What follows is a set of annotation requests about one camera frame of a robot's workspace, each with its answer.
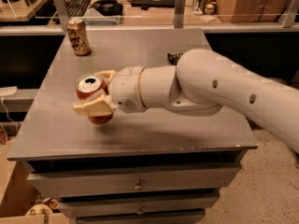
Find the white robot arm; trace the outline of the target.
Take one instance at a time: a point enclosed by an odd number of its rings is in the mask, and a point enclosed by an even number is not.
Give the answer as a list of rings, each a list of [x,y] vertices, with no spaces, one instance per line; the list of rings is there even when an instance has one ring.
[[[299,152],[299,90],[262,77],[209,49],[191,49],[175,65],[125,67],[78,79],[81,116],[109,121],[150,108],[210,116],[227,106]]]

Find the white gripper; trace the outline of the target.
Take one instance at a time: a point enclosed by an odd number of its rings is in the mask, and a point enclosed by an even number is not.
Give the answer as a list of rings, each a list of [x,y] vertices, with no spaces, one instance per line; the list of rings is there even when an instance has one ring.
[[[117,74],[115,70],[98,72],[110,82],[109,95],[102,94],[81,104],[73,105],[73,109],[81,116],[103,117],[112,115],[115,107],[125,113],[145,112],[140,91],[139,80],[143,71],[142,66],[126,67]]]

